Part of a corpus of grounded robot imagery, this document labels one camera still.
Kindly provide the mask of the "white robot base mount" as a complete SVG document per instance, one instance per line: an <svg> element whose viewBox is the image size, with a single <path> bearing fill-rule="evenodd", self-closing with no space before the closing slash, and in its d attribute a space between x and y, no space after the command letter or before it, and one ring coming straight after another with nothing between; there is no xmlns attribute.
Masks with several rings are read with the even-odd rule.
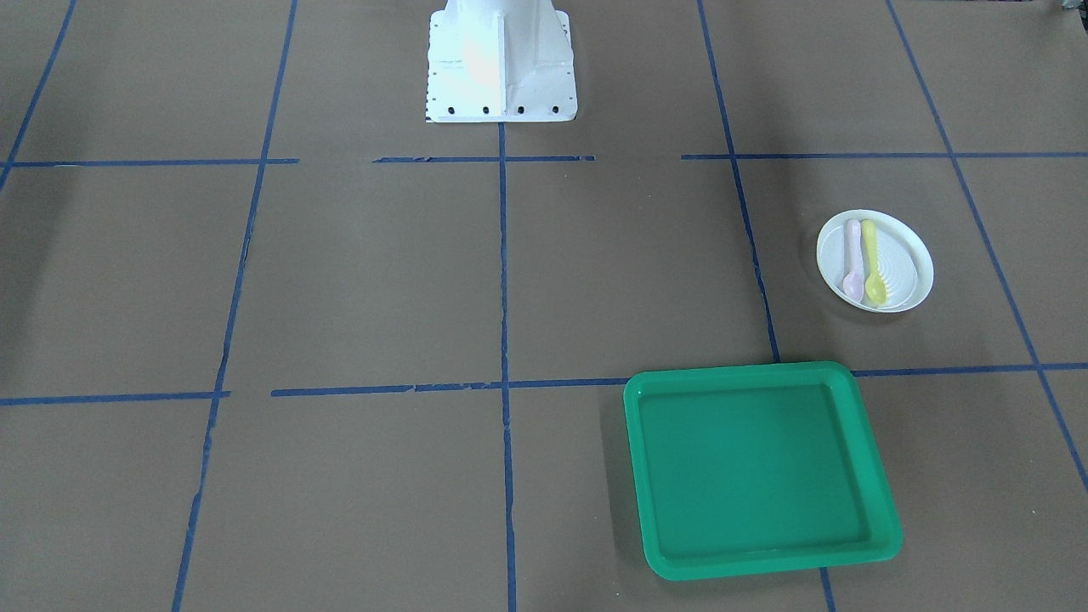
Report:
<svg viewBox="0 0 1088 612"><path fill-rule="evenodd" d="M570 122L574 39L552 1L448 1L428 21L425 120Z"/></svg>

